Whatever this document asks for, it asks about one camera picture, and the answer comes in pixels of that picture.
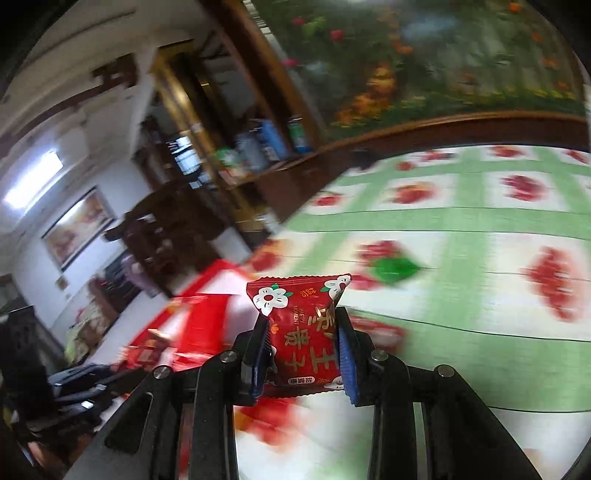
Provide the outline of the red flower snack packet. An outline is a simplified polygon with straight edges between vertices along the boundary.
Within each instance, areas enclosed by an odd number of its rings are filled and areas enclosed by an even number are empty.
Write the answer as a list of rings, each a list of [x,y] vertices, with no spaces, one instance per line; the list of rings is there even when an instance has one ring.
[[[262,277],[246,285],[253,306],[269,322],[270,395],[322,393],[341,377],[335,308],[351,282],[345,273]]]

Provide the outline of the red box white inside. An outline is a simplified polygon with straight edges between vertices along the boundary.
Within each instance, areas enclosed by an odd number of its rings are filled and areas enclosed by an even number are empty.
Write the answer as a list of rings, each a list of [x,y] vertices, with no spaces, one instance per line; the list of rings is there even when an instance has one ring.
[[[214,261],[122,349],[114,367],[150,370],[167,365],[181,371],[230,348],[239,333],[256,323],[256,308],[246,295],[248,282],[235,265]]]

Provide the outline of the green foil snack packet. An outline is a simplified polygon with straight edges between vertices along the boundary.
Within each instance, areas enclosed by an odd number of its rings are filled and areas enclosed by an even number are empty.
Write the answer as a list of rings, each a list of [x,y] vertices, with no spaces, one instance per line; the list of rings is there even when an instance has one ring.
[[[370,264],[370,272],[384,285],[396,285],[422,270],[422,267],[408,257],[381,257]]]

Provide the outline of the dark wooden chair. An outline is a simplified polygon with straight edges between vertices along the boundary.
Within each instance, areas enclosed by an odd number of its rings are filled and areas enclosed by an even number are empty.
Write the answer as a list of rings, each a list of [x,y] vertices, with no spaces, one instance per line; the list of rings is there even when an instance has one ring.
[[[193,173],[169,181],[140,200],[122,220],[103,233],[121,241],[156,287],[168,298],[171,269],[200,272],[221,258],[213,240],[235,226],[211,189]]]

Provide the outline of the green fruit pattern tablecloth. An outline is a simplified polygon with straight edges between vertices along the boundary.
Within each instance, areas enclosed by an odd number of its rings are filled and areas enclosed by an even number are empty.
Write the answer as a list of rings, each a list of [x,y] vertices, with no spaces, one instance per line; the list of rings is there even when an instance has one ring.
[[[422,267],[384,285],[381,257]],[[342,305],[412,366],[449,364],[539,474],[590,437],[590,156],[542,146],[427,150],[349,168],[243,264],[339,275]]]

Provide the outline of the wooden sideboard cabinet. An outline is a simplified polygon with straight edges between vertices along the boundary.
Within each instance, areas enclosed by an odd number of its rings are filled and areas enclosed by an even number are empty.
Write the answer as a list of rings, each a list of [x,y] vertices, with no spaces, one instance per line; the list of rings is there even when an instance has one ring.
[[[228,187],[231,193],[253,185],[263,203],[281,220],[352,167],[416,151],[485,144],[565,147],[588,152],[589,124],[574,114],[496,111],[413,121],[342,139],[315,152],[249,176]]]

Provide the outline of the small black box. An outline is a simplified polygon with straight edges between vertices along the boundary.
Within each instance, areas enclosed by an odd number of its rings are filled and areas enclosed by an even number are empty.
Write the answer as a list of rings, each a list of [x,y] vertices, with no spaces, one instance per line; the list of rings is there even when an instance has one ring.
[[[352,162],[356,169],[367,171],[380,160],[380,155],[369,148],[356,148],[352,152]]]

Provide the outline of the blue containers on cabinet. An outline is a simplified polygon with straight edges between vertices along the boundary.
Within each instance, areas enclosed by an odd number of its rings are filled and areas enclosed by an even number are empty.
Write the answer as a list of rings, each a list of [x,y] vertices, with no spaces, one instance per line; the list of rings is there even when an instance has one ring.
[[[290,151],[280,133],[273,122],[267,119],[249,119],[245,128],[236,134],[235,144],[253,173],[266,171],[290,157]]]

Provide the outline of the framed wall picture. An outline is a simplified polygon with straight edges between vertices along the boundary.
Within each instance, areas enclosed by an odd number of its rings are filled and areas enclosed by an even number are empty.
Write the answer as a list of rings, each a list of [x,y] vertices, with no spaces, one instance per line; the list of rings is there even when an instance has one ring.
[[[53,263],[64,272],[114,221],[113,210],[94,186],[50,226],[41,240]]]

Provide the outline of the floral landscape wall painting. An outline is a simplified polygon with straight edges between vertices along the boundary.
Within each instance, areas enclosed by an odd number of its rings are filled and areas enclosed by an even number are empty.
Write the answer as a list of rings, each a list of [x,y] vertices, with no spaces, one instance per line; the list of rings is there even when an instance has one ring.
[[[246,8],[332,140],[473,112],[585,112],[572,49],[526,1]]]

